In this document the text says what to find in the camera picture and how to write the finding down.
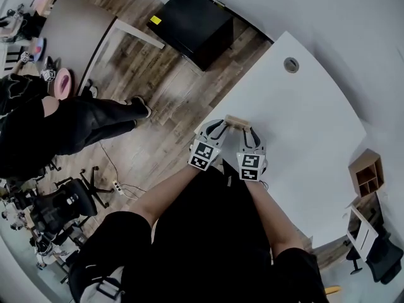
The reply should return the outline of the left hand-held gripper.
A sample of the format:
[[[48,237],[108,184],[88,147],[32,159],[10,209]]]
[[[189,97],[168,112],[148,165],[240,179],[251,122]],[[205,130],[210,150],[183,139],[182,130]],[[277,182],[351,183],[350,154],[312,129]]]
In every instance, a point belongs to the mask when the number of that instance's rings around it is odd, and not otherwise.
[[[188,164],[206,171],[217,159],[228,133],[228,125],[223,119],[215,119],[203,124],[190,147]]]

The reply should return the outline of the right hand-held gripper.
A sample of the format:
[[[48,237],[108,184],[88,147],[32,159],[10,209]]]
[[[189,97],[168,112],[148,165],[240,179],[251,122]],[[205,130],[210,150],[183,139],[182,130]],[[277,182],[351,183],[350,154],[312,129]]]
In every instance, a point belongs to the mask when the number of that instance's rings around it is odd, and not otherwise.
[[[240,137],[237,163],[239,177],[244,181],[260,181],[267,168],[266,140],[255,130],[243,128]]]

